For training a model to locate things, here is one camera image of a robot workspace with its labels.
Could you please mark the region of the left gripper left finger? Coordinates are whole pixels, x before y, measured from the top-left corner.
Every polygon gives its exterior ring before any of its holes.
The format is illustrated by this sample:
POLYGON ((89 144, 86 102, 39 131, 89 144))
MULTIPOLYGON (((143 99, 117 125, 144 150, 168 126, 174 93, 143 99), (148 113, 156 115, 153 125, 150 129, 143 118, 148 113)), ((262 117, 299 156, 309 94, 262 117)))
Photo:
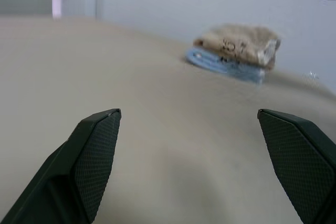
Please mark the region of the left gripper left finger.
POLYGON ((0 224, 93 224, 112 171, 120 121, 120 109, 81 120, 0 224))

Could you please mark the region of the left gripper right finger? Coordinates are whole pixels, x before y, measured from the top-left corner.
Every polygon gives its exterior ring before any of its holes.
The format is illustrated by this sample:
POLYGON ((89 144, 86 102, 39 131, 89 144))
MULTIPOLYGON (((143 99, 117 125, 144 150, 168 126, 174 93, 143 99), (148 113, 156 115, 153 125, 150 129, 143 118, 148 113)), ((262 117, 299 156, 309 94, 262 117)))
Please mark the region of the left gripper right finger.
POLYGON ((292 114, 260 109, 257 118, 275 174, 303 224, 336 224, 336 143, 292 114))

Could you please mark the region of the beige towel with white trim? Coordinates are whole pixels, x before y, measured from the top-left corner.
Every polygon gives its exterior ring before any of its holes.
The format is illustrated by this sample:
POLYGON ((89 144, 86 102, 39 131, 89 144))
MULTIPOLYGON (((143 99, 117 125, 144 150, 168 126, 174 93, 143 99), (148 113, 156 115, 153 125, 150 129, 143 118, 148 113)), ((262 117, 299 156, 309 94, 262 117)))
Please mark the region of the beige towel with white trim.
POLYGON ((193 45, 233 60, 271 71, 275 67, 280 37, 264 26, 223 24, 214 26, 193 40, 193 45))

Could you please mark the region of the folded light blue towel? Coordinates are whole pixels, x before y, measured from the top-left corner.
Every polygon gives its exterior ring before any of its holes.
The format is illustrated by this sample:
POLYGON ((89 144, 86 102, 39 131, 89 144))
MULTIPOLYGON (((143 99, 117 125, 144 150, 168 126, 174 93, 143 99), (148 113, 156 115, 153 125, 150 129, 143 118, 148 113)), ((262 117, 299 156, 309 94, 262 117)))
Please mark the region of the folded light blue towel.
POLYGON ((232 60, 225 61, 219 56, 201 48, 190 48, 186 52, 185 58, 188 62, 198 67, 242 81, 262 84, 265 78, 265 70, 262 68, 232 60))

